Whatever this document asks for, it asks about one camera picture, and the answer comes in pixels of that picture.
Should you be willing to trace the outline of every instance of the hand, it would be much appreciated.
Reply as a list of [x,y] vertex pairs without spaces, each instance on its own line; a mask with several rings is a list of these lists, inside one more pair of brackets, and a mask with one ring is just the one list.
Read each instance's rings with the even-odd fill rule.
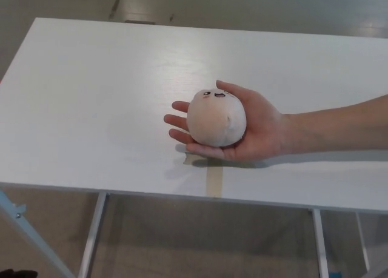
[[[247,129],[242,139],[229,147],[213,148],[198,144],[188,133],[174,128],[169,131],[172,138],[186,144],[186,150],[191,153],[231,161],[266,159],[287,151],[286,115],[281,114],[258,92],[222,81],[217,81],[216,86],[235,95],[244,106]],[[189,103],[176,101],[172,107],[186,113]],[[167,114],[164,116],[164,121],[188,131],[184,117]]]

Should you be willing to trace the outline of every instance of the table leg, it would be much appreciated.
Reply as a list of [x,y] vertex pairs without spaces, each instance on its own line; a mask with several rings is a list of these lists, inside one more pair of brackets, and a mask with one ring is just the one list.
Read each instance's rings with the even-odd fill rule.
[[316,251],[318,255],[318,266],[320,278],[329,278],[329,268],[327,266],[325,241],[320,210],[313,211],[313,222],[315,229]]
[[366,267],[366,271],[369,271],[370,270],[370,263],[369,263],[369,258],[368,258],[368,252],[367,252],[365,240],[364,240],[363,226],[361,224],[360,215],[358,213],[356,213],[356,219],[357,219],[358,232],[360,233],[361,247],[363,248],[365,267]]
[[11,224],[21,233],[21,236],[40,250],[45,258],[61,273],[61,277],[75,278],[74,274],[25,219],[22,215],[23,212],[20,210],[21,208],[14,206],[2,190],[0,190],[0,209],[2,209],[5,217],[9,219]]
[[102,215],[104,213],[105,201],[108,194],[101,192],[98,194],[95,213],[93,215],[92,224],[90,225],[89,235],[86,241],[84,257],[82,258],[81,267],[79,269],[78,278],[87,278],[90,274],[90,264],[92,262],[95,244],[99,233]]
[[370,268],[362,278],[388,278],[388,256]]

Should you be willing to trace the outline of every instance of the concrete floor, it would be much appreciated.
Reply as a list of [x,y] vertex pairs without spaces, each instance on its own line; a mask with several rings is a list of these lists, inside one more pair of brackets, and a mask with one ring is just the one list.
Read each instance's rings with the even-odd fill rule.
[[[36,16],[388,38],[387,0],[0,0],[0,78]],[[96,194],[2,188],[74,273]],[[323,212],[331,271],[365,273],[353,213]],[[0,222],[0,270],[58,273]],[[92,278],[318,277],[307,210],[111,196]]]

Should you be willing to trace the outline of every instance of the stuffed toy face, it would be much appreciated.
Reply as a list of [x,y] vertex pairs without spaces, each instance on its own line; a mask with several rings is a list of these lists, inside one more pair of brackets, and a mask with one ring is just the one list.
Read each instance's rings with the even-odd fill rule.
[[220,89],[201,90],[194,95],[187,111],[192,138],[211,147],[225,147],[244,135],[247,119],[240,100]]

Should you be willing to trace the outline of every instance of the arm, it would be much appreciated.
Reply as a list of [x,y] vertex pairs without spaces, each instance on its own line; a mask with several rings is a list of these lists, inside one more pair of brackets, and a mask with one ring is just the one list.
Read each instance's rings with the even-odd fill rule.
[[285,117],[286,153],[388,149],[388,94],[348,107]]

